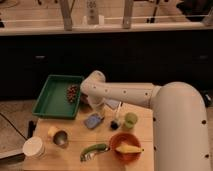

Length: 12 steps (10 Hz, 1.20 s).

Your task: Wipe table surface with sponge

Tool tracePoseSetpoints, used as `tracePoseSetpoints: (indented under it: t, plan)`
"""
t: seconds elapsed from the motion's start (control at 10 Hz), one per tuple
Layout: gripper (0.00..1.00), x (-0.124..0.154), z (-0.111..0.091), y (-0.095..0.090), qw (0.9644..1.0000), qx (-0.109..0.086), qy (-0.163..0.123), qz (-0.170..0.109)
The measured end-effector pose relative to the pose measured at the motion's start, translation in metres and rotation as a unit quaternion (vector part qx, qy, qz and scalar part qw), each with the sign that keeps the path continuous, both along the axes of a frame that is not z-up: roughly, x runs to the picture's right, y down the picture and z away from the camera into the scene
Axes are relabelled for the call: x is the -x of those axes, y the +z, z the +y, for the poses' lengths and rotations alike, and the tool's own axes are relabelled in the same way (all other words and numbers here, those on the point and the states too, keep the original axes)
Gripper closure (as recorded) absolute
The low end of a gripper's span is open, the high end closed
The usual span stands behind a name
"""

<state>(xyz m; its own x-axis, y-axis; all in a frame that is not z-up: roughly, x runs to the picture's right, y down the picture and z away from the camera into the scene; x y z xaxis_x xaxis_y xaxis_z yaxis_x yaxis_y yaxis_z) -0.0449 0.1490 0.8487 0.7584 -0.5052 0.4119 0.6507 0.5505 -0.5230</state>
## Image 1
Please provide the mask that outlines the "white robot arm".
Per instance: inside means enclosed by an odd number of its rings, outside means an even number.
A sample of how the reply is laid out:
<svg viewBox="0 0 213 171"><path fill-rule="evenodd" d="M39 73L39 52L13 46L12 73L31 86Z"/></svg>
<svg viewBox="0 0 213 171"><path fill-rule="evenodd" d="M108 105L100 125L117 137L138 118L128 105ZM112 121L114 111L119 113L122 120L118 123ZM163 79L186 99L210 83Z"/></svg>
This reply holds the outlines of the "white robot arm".
<svg viewBox="0 0 213 171"><path fill-rule="evenodd" d="M153 111L154 171L212 171L206 107L193 86L109 83L95 70L80 89L93 108L108 98Z"/></svg>

